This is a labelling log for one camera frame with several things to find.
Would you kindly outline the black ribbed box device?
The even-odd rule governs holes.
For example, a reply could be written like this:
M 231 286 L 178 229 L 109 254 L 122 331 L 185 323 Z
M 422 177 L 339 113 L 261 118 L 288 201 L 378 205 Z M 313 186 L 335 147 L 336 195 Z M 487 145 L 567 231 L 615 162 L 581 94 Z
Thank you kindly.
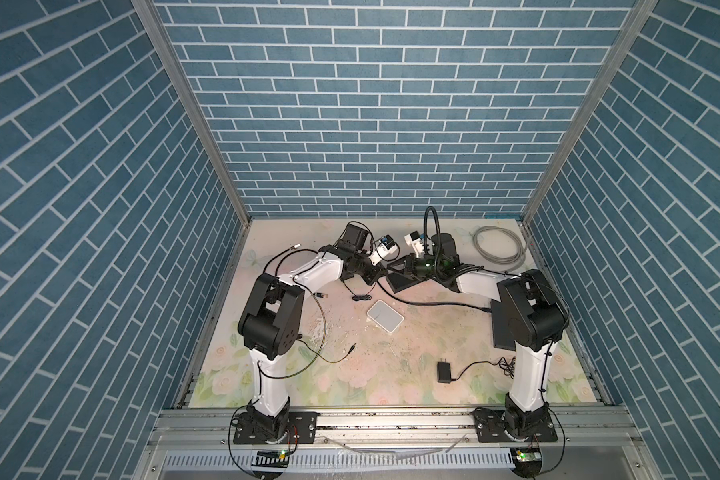
M 389 271 L 386 280 L 393 293 L 399 293 L 423 282 L 416 276 Z

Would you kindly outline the dark grey network switch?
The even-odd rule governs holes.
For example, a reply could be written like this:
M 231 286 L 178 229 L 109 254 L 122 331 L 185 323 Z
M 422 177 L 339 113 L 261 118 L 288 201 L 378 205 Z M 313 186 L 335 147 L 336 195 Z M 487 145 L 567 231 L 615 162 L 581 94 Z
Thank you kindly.
M 502 304 L 497 300 L 492 300 L 490 309 L 493 346 L 497 349 L 515 351 L 515 340 L 511 333 L 508 318 L 504 312 Z

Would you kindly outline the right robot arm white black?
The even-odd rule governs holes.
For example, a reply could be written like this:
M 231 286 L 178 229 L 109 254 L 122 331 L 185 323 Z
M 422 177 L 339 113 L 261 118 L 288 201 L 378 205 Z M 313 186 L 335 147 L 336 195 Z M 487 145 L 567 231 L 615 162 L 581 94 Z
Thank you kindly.
M 453 237 L 437 233 L 431 240 L 416 231 L 404 237 L 413 252 L 402 258 L 398 274 L 417 284 L 433 280 L 457 293 L 491 300 L 494 320 L 502 320 L 515 343 L 513 384 L 505 399 L 503 426 L 524 441 L 550 424 L 546 390 L 551 356 L 569 319 L 544 274 L 490 271 L 460 261 Z

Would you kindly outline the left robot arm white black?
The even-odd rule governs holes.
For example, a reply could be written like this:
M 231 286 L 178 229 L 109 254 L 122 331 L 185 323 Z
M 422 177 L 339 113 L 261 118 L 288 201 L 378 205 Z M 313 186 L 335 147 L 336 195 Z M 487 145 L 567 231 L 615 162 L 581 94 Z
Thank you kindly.
M 253 397 L 241 416 L 241 443 L 275 443 L 293 432 L 286 354 L 297 341 L 305 296 L 316 298 L 325 285 L 355 275 L 372 285 L 386 273 L 382 261 L 396 251 L 378 242 L 365 249 L 340 240 L 287 273 L 258 276 L 238 323 L 254 380 Z

